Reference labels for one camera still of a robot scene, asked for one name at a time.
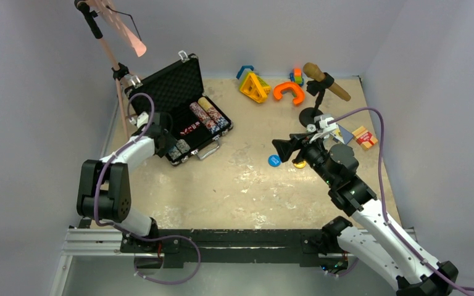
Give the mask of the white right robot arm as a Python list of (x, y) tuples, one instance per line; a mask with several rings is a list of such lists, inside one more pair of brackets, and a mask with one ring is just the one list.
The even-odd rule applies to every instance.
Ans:
[(422, 248), (383, 208), (384, 203), (357, 175), (359, 166), (351, 147), (326, 149), (309, 134), (274, 139), (282, 162), (293, 152), (329, 186), (333, 204), (345, 213), (323, 227), (323, 246), (353, 254), (381, 276), (396, 295), (449, 295), (459, 271), (450, 261), (439, 261)]

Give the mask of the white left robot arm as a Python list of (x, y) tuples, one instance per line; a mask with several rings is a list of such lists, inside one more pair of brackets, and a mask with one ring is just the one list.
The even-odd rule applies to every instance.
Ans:
[(168, 112), (144, 112), (137, 119), (137, 127), (121, 148), (82, 164), (77, 213), (98, 226), (113, 226), (135, 237), (142, 251), (152, 252), (159, 246), (158, 225), (132, 204), (130, 172), (153, 156), (162, 158), (177, 141)]

